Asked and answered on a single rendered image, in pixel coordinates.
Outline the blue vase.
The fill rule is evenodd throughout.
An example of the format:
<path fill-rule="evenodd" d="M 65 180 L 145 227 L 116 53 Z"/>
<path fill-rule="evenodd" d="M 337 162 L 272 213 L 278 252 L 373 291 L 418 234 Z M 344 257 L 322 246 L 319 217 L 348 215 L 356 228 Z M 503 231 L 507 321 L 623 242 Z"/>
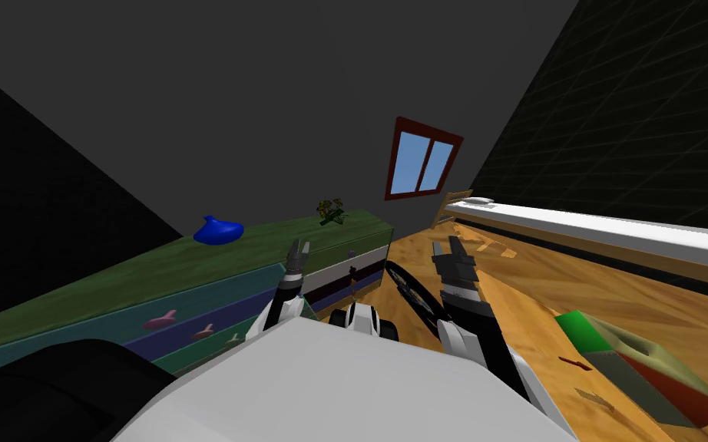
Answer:
<path fill-rule="evenodd" d="M 193 234 L 193 240 L 200 244 L 225 245 L 241 238 L 244 226 L 241 223 L 225 222 L 215 216 L 205 216 L 204 224 Z"/>

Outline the white bed with wooden frame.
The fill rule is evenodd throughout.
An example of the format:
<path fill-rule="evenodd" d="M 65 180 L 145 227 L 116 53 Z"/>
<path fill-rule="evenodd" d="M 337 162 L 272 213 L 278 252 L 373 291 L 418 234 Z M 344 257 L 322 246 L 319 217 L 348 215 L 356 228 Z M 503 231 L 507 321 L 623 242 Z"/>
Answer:
<path fill-rule="evenodd" d="M 447 194 L 432 226 L 455 218 L 708 282 L 708 229 L 508 206 L 470 191 Z"/>

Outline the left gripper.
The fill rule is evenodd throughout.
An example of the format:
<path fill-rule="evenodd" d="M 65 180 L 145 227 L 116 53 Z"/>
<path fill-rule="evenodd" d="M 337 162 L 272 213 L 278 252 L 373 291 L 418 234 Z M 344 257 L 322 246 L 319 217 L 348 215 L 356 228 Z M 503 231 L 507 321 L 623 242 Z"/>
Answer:
<path fill-rule="evenodd" d="M 300 245 L 301 242 L 295 239 L 289 248 L 285 265 L 285 278 L 301 278 L 303 275 L 304 266 L 309 258 L 310 242 L 304 243 L 301 250 Z"/>

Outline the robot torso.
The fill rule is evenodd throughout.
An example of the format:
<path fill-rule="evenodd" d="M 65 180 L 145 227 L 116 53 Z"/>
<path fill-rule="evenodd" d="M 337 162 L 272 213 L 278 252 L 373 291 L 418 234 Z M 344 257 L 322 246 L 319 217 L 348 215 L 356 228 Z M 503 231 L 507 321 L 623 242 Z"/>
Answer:
<path fill-rule="evenodd" d="M 291 318 L 180 376 L 111 442 L 578 442 L 524 361 L 520 395 L 474 334 L 439 325 L 443 352 Z"/>

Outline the yellow flower plant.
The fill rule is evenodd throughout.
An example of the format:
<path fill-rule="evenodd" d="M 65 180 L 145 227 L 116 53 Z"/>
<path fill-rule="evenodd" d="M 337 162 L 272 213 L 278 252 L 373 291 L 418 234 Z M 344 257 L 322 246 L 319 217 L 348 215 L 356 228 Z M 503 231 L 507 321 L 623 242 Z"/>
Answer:
<path fill-rule="evenodd" d="M 321 200 L 316 211 L 321 218 L 319 222 L 321 226 L 331 222 L 342 225 L 344 219 L 348 216 L 343 210 L 343 202 L 341 199 Z"/>

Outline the blue drawer front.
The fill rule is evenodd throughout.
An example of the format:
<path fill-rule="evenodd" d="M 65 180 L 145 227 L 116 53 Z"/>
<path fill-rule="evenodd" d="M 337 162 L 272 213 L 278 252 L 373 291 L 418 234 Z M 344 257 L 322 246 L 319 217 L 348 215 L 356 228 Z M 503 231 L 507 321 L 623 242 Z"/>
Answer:
<path fill-rule="evenodd" d="M 276 288 L 270 288 L 227 306 L 214 309 L 194 318 L 167 326 L 142 338 L 124 344 L 124 347 L 150 361 L 168 355 L 194 343 L 192 336 L 212 324 L 213 332 L 223 330 L 258 316 L 273 299 Z"/>

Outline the green-topped multicolour dresser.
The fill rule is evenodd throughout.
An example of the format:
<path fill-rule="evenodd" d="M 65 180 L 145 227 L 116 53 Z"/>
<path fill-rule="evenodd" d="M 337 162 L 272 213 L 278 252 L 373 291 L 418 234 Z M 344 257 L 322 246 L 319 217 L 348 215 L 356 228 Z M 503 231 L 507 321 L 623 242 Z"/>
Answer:
<path fill-rule="evenodd" d="M 304 266 L 306 315 L 355 290 L 376 287 L 393 228 L 358 209 L 342 225 L 309 217 L 247 227 L 237 241 L 200 244 L 189 236 L 0 312 L 0 345 L 280 263 L 294 239 L 310 242 Z"/>

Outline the green red olive box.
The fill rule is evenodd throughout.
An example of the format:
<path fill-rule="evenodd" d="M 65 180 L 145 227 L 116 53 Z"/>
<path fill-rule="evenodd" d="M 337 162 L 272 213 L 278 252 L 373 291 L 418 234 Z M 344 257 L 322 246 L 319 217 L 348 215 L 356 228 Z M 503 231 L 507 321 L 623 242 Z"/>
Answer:
<path fill-rule="evenodd" d="M 708 427 L 708 384 L 668 350 L 581 311 L 555 320 L 587 364 L 656 422 Z"/>

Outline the teal drawer front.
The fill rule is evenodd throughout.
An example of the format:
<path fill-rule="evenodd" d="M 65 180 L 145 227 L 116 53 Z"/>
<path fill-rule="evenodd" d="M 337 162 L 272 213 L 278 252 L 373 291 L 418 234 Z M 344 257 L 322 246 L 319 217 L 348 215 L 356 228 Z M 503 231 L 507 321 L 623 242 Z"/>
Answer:
<path fill-rule="evenodd" d="M 177 324 L 267 289 L 275 288 L 283 277 L 283 273 L 282 264 L 272 264 L 97 318 L 0 345 L 0 367 L 42 348 L 68 341 L 96 338 L 124 345 L 157 332 L 158 330 L 148 331 L 142 328 L 142 325 L 152 318 L 176 309 L 175 318 L 177 321 L 174 324 Z"/>

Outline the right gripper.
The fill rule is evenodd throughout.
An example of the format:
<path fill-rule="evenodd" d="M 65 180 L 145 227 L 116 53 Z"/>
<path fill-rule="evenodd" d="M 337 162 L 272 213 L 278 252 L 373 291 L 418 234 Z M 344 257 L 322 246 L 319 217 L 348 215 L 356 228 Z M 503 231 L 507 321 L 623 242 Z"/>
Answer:
<path fill-rule="evenodd" d="M 460 289 L 475 289 L 475 283 L 478 281 L 475 259 L 467 255 L 457 236 L 449 236 L 448 244 L 450 253 L 446 254 L 440 242 L 432 243 L 432 261 L 442 284 Z"/>

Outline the pink drawer knob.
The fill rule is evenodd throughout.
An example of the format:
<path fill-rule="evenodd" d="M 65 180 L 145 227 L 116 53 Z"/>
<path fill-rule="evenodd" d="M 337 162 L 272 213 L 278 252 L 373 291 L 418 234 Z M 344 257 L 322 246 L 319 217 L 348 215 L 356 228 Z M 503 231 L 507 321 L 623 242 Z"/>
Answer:
<path fill-rule="evenodd" d="M 162 328 L 166 328 L 168 326 L 171 326 L 174 324 L 177 319 L 175 318 L 175 314 L 177 313 L 176 309 L 172 309 L 162 316 L 152 318 L 148 321 L 146 321 L 143 325 L 142 328 L 148 331 L 156 331 L 160 330 Z"/>

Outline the red-framed window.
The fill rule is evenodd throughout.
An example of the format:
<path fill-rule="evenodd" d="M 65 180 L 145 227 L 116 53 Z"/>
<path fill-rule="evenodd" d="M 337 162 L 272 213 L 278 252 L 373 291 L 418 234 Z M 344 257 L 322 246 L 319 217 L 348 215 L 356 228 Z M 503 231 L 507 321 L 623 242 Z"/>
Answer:
<path fill-rule="evenodd" d="M 397 117 L 385 200 L 440 193 L 464 138 L 406 117 Z"/>

